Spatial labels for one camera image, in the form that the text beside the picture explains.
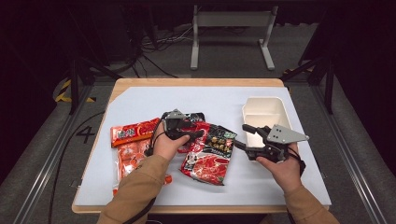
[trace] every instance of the white container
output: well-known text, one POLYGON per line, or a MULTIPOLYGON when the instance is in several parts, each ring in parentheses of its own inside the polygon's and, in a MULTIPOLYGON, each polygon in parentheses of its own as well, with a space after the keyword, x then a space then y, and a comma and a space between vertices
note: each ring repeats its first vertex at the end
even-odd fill
MULTIPOLYGON (((245 124, 257 127, 268 126, 273 128, 275 124, 290 127, 288 114, 281 99, 277 97, 249 97, 242 107, 245 124)), ((247 134, 248 147, 263 147, 262 137, 257 133, 247 134)))

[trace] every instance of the metal frame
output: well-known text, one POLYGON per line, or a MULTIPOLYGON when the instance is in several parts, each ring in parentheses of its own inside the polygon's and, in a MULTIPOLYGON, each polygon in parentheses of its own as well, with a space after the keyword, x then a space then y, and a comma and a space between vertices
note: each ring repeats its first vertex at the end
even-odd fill
POLYGON ((262 55, 267 64, 268 70, 274 70, 274 62, 268 49, 268 42, 274 27, 277 7, 271 11, 199 11, 198 6, 194 6, 194 15, 192 20, 193 44, 191 52, 191 70, 198 69, 199 38, 198 27, 214 26, 263 26, 266 27, 265 37, 259 39, 262 55))

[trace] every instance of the chip bag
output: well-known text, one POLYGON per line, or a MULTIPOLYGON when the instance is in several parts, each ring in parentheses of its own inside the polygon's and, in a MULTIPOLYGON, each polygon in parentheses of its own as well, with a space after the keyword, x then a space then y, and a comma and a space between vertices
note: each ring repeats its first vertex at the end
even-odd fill
POLYGON ((159 121, 159 118, 155 118, 135 124, 111 127, 111 147, 118 147, 123 144, 150 138, 159 121))
MULTIPOLYGON (((139 162, 146 158, 145 150, 149 148, 150 139, 144 139, 119 145, 117 147, 117 181, 113 186, 113 195, 118 191, 120 181, 130 174, 139 162)), ((164 185, 172 182, 172 176, 166 175, 163 181, 164 185)))
POLYGON ((204 121, 195 124, 197 131, 204 130, 205 133, 191 143, 180 171, 192 179, 222 186, 236 133, 204 121))

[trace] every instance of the sleeve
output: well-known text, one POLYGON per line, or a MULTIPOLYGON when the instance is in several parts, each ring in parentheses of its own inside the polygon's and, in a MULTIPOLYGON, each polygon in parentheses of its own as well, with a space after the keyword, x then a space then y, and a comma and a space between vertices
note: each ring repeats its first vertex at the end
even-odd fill
POLYGON ((286 206, 297 224, 335 224, 338 220, 304 186, 285 194, 286 206))
MULTIPOLYGON (((121 180, 117 194, 101 212, 97 223, 123 223, 142 211, 160 193, 168 165, 169 161, 156 155, 141 161, 121 180)), ((145 223, 147 216, 136 223, 145 223)))

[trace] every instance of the metal stand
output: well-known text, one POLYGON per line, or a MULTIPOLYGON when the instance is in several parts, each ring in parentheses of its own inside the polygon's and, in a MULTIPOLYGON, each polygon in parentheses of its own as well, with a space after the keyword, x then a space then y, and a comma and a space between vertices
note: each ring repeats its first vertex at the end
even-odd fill
POLYGON ((72 115, 76 108, 78 107, 78 77, 81 77, 84 85, 92 85, 94 82, 93 76, 90 75, 89 67, 93 67, 103 74, 113 77, 114 79, 119 79, 122 76, 108 70, 107 68, 94 63, 86 58, 79 58, 72 60, 70 63, 70 80, 71 80, 71 98, 72 98, 72 107, 70 109, 70 115, 72 115))
POLYGON ((268 70, 274 70, 275 66, 268 50, 268 41, 276 18, 277 7, 272 11, 254 11, 254 12, 234 12, 234 11, 198 11, 194 6, 193 16, 193 44, 191 53, 191 70, 198 69, 199 38, 198 27, 215 27, 215 26, 264 26, 266 27, 264 39, 259 39, 262 55, 267 64, 268 70))
POLYGON ((332 64, 332 60, 330 58, 317 58, 308 63, 305 63, 298 68, 289 71, 286 75, 281 77, 280 79, 285 82, 292 77, 295 77, 302 73, 304 70, 314 67, 312 73, 309 75, 307 81, 309 85, 318 86, 320 81, 326 76, 326 88, 325 88, 325 96, 324 96, 324 104, 326 105, 327 111, 329 114, 332 114, 332 85, 334 79, 334 66, 332 64))

